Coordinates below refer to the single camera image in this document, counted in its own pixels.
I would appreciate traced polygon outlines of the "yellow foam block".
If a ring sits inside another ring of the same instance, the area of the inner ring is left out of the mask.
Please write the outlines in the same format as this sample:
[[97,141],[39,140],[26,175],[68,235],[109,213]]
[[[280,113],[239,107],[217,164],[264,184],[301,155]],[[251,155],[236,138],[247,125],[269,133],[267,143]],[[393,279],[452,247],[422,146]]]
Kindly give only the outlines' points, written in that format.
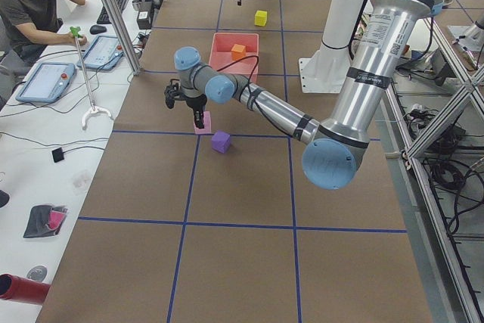
[[257,10],[254,15],[254,25],[255,26],[266,26],[268,22],[268,12],[263,10]]

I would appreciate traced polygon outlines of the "pink foam block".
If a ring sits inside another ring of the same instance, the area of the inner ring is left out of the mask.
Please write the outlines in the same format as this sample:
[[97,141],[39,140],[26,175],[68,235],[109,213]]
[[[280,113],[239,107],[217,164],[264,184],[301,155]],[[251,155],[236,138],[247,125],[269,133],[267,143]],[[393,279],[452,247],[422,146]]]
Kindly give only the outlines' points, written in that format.
[[211,116],[209,111],[203,113],[203,128],[198,128],[194,125],[194,133],[196,135],[208,135],[212,133]]

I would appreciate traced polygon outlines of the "round metal disc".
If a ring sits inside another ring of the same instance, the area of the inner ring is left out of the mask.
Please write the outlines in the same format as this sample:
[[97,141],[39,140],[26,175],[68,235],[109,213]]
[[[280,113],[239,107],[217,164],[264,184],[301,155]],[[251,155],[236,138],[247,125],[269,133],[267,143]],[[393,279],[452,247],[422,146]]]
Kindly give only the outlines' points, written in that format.
[[26,274],[26,277],[30,280],[43,282],[48,274],[48,269],[45,266],[37,265],[32,267]]

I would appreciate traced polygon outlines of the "black power adapter box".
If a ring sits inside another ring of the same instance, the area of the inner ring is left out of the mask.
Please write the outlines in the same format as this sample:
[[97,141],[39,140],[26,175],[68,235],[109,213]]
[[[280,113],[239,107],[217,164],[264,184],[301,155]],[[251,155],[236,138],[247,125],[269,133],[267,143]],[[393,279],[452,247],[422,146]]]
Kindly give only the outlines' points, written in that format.
[[140,30],[149,30],[153,21],[153,2],[139,2],[137,24]]

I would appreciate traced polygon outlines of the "aluminium frame post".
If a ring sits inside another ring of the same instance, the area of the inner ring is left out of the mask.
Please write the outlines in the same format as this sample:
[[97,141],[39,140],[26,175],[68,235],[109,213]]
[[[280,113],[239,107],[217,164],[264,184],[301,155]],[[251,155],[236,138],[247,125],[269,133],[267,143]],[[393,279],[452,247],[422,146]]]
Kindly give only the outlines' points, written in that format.
[[119,9],[116,0],[101,0],[105,7],[111,24],[114,28],[119,43],[122,46],[125,58],[127,59],[129,66],[134,76],[138,75],[141,71],[141,65],[137,54],[135,53],[131,38],[126,28],[125,22],[121,10]]

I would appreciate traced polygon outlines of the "pink plastic bin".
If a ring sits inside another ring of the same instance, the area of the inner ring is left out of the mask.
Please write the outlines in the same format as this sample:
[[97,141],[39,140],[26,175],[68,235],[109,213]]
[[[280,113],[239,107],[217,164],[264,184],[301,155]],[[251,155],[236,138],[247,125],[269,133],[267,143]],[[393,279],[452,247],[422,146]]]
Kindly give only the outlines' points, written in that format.
[[209,65],[219,72],[258,76],[259,35],[256,33],[215,33]]

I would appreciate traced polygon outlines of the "seated person dark shirt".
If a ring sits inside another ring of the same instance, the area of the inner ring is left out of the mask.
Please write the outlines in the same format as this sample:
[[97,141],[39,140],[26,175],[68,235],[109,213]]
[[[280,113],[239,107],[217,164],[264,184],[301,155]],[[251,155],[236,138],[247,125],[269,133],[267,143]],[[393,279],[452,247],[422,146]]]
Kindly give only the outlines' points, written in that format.
[[[84,5],[86,0],[69,0]],[[34,64],[49,45],[84,45],[86,37],[60,33],[57,0],[1,0],[1,19],[11,49],[27,64]]]

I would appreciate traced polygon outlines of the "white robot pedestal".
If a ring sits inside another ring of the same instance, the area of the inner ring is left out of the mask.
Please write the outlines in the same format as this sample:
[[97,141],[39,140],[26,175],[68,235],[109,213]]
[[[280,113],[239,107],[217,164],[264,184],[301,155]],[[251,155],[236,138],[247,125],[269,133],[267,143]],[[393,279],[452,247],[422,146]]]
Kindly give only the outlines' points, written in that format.
[[331,0],[320,48],[299,59],[304,93],[338,93],[351,64],[350,42],[367,0]]

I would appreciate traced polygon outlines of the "far blue teach pendant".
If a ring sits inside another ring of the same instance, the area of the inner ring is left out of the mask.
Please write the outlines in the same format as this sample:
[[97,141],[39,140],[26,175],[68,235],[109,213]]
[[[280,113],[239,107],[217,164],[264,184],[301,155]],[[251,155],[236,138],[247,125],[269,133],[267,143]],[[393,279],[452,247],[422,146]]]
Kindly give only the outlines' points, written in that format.
[[87,70],[110,71],[123,55],[117,37],[97,35],[82,56]]

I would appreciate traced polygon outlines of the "blue teach pendant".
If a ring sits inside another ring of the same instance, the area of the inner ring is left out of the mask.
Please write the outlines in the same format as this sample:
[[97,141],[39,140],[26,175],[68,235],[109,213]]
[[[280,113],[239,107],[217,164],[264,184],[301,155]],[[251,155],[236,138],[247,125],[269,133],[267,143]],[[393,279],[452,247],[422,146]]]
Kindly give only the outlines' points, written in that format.
[[82,56],[87,70],[110,71],[123,55],[117,37],[97,35]]
[[42,62],[15,98],[20,102],[51,103],[64,93],[75,74],[72,63]]

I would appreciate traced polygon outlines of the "red cylinder bottle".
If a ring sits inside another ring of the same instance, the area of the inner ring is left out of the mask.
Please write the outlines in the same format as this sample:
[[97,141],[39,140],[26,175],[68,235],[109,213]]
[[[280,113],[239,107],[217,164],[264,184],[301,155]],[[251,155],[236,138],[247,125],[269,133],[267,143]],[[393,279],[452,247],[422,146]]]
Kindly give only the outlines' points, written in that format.
[[1,300],[42,305],[51,285],[11,274],[1,275]]

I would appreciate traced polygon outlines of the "black computer mouse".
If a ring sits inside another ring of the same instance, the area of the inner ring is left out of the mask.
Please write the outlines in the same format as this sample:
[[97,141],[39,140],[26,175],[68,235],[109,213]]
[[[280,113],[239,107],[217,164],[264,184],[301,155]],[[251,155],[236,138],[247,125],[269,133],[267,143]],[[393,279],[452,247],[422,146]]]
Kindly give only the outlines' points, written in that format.
[[95,25],[92,25],[89,29],[89,32],[92,34],[92,35],[97,35],[97,34],[100,34],[100,33],[105,33],[107,31],[107,28],[105,26],[102,26],[102,25],[99,25],[99,24],[95,24]]

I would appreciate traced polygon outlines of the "orange foam block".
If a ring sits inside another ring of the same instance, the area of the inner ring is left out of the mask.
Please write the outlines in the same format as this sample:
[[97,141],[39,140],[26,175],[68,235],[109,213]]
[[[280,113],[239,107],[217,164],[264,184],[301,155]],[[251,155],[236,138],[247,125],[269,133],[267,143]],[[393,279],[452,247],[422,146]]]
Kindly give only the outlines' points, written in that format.
[[231,48],[231,59],[239,61],[247,56],[247,47],[242,44],[234,44]]

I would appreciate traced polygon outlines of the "grey pouch with pink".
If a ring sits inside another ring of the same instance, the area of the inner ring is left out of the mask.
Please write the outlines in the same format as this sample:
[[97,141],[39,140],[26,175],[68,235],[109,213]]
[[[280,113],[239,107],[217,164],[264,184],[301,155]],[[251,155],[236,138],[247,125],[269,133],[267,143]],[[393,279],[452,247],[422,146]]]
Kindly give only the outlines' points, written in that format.
[[67,217],[65,206],[37,205],[30,210],[24,238],[46,238],[60,232]]

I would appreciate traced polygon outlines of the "purple foam block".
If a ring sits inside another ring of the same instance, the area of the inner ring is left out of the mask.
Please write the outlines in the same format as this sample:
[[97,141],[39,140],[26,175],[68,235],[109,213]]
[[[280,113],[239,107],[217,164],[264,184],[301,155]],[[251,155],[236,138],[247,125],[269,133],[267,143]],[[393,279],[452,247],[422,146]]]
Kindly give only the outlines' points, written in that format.
[[214,151],[224,154],[228,151],[231,146],[231,135],[227,132],[221,130],[216,131],[216,133],[211,138],[211,147]]

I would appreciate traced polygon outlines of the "small black square puck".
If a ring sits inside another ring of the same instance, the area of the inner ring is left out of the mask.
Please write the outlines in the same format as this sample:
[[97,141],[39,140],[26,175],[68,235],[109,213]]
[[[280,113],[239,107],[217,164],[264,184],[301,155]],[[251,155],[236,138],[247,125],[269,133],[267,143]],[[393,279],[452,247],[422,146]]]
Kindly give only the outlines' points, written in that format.
[[58,147],[56,149],[54,149],[52,152],[52,159],[55,163],[59,163],[61,162],[62,160],[65,159],[64,157],[64,150],[62,147]]

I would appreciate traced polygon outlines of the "near blue teach pendant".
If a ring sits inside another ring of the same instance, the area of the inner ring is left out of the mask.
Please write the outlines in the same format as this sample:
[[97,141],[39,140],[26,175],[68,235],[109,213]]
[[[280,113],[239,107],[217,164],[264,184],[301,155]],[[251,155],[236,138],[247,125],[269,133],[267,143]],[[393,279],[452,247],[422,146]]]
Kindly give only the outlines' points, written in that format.
[[51,103],[64,93],[75,74],[72,63],[42,62],[15,98],[20,102]]

